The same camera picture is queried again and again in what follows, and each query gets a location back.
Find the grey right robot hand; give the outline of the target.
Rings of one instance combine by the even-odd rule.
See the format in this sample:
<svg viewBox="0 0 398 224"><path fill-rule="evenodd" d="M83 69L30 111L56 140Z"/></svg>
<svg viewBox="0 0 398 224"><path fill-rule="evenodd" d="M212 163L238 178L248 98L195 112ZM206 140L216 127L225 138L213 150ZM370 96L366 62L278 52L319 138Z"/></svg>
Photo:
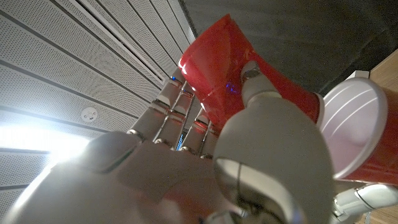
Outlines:
<svg viewBox="0 0 398 224"><path fill-rule="evenodd" d="M193 96L180 71L131 130L91 141L45 169L4 223L327 223L328 148L316 126L250 61L238 73L244 109L211 136L175 145Z"/></svg>

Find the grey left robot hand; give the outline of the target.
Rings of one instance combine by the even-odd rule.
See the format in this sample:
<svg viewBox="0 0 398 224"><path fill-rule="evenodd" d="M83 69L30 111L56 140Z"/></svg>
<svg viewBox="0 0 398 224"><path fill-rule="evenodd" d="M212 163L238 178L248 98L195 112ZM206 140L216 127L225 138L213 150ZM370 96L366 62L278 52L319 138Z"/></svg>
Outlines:
<svg viewBox="0 0 398 224"><path fill-rule="evenodd" d="M334 197L330 224L355 223L368 212L397 205L397 187L372 184L348 189Z"/></svg>

